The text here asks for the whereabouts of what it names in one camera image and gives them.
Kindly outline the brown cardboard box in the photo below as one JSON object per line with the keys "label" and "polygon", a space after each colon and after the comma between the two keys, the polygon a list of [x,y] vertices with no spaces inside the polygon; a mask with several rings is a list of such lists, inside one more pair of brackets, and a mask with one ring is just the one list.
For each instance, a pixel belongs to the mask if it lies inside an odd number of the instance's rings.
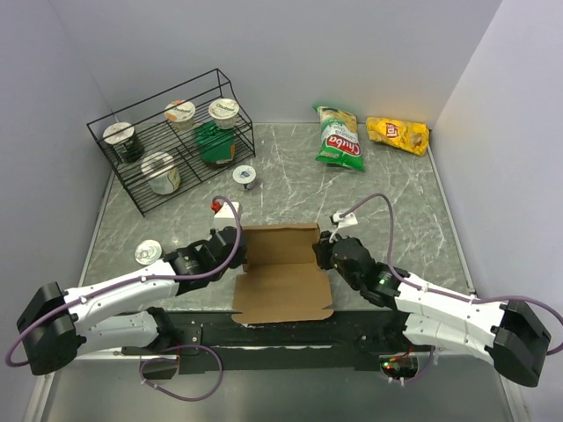
{"label": "brown cardboard box", "polygon": [[312,248],[320,240],[316,223],[245,226],[243,234],[247,253],[235,283],[235,323],[322,321],[333,314],[329,276]]}

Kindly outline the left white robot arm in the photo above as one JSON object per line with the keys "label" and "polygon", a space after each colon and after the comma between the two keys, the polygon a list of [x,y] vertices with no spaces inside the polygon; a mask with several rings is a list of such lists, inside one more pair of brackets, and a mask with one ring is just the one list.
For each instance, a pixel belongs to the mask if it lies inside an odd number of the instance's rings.
{"label": "left white robot arm", "polygon": [[115,347],[138,347],[165,353],[174,342],[172,322],[154,301],[207,287],[230,268],[245,262],[244,231],[227,226],[210,237],[166,254],[143,269],[101,283],[62,289],[40,287],[17,321],[26,358],[10,367],[28,366],[46,375],[76,357]]}

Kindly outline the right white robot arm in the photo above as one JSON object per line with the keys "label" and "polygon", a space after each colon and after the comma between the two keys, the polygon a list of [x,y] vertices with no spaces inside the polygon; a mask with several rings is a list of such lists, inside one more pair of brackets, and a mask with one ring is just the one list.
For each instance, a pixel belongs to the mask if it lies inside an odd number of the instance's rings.
{"label": "right white robot arm", "polygon": [[536,387],[552,336],[523,299],[486,302],[375,261],[353,237],[324,232],[312,249],[317,265],[335,270],[367,302],[406,315],[384,329],[386,344],[410,344],[471,355],[503,377]]}

